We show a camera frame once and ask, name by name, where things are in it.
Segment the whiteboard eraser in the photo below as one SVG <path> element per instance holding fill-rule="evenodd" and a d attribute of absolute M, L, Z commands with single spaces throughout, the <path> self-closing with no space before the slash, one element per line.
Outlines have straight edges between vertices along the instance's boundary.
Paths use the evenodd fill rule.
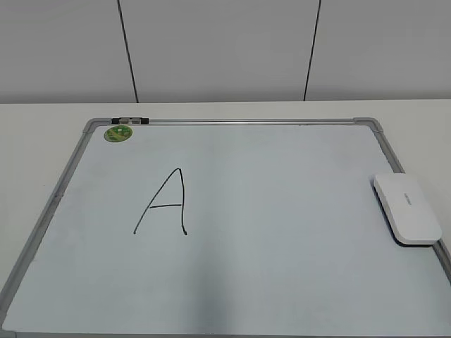
<path fill-rule="evenodd" d="M 374 188 L 399 243 L 433 245 L 442 237 L 440 224 L 415 177 L 375 175 Z"/>

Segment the green round magnet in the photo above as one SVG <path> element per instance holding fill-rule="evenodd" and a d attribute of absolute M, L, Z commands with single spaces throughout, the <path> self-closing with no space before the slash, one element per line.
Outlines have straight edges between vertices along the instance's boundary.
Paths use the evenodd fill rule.
<path fill-rule="evenodd" d="M 132 128 L 127 125 L 115 125 L 105 131 L 104 138 L 108 142 L 122 142 L 129 139 L 132 134 Z"/>

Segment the black marker writing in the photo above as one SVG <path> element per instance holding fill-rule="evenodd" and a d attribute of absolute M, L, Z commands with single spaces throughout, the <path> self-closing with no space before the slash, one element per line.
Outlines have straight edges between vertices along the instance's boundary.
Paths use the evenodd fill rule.
<path fill-rule="evenodd" d="M 172 175 L 174 175 L 174 173 L 178 172 L 180 174 L 180 181 L 182 183 L 182 203 L 181 204 L 161 204 L 158 206 L 153 206 L 152 202 L 155 200 L 155 198 L 158 196 L 158 194 L 160 193 L 160 191 L 164 188 L 165 184 L 169 181 L 169 179 L 171 178 Z M 185 183 L 183 182 L 183 174 L 182 174 L 182 169 L 180 168 L 176 168 L 173 170 L 173 172 L 164 180 L 163 184 L 161 185 L 160 189 L 158 189 L 158 191 L 156 192 L 156 194 L 152 197 L 152 199 L 150 200 L 149 204 L 147 204 L 146 208 L 144 209 L 144 212 L 142 213 L 140 220 L 138 220 L 138 224 L 136 224 L 135 229 L 133 230 L 133 234 L 136 234 L 136 231 L 138 230 L 138 227 L 140 226 L 140 223 L 144 217 L 144 215 L 146 214 L 146 212 L 149 209 L 155 209 L 155 208 L 165 208 L 165 207 L 169 207 L 169 206 L 181 206 L 182 207 L 182 213 L 181 213 L 181 221 L 182 221 L 182 230 L 183 233 L 185 235 L 187 235 L 188 233 L 186 232 L 185 229 L 185 224 L 183 222 L 183 215 L 185 213 Z"/>

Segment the panel seam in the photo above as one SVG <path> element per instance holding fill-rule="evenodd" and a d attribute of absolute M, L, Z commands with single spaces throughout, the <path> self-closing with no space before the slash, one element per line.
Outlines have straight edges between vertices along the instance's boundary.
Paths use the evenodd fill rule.
<path fill-rule="evenodd" d="M 132 76 L 132 84 L 133 84 L 133 91 L 135 93 L 135 100 L 136 100 L 136 103 L 138 104 L 140 102 L 140 100 L 138 99 L 138 91 L 136 90 L 135 74 L 133 72 L 132 59 L 130 57 L 130 50 L 128 48 L 128 39 L 127 39 L 127 33 L 125 32 L 124 18 L 122 15 L 122 8 L 121 8 L 121 1 L 117 0 L 117 3 L 118 3 L 119 18 L 121 19 L 121 27 L 122 27 L 122 35 L 124 38 L 125 51 L 127 52 L 128 67 L 130 69 L 130 75 Z"/>
<path fill-rule="evenodd" d="M 307 87 L 309 86 L 309 79 L 310 79 L 310 70 L 311 70 L 311 62 L 313 60 L 313 52 L 315 49 L 315 41 L 316 41 L 316 31 L 318 30 L 318 21 L 319 21 L 319 12 L 321 10 L 321 2 L 322 0 L 318 0 L 318 12 L 316 12 L 316 22 L 315 22 L 315 30 L 313 33 L 313 40 L 311 42 L 311 51 L 310 51 L 310 59 L 309 59 L 309 69 L 307 70 L 307 78 L 305 80 L 305 87 L 304 87 L 304 98 L 303 101 L 305 101 L 305 98 L 307 96 Z"/>

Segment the whiteboard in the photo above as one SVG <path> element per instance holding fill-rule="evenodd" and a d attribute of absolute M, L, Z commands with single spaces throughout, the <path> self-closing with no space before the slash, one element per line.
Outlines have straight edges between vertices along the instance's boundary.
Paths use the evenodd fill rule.
<path fill-rule="evenodd" d="M 370 179 L 392 170 L 367 126 L 136 125 L 119 143 L 108 128 L 92 134 L 4 330 L 451 334 L 433 249 L 388 231 Z M 149 205 L 177 168 L 183 184 L 175 171 Z"/>

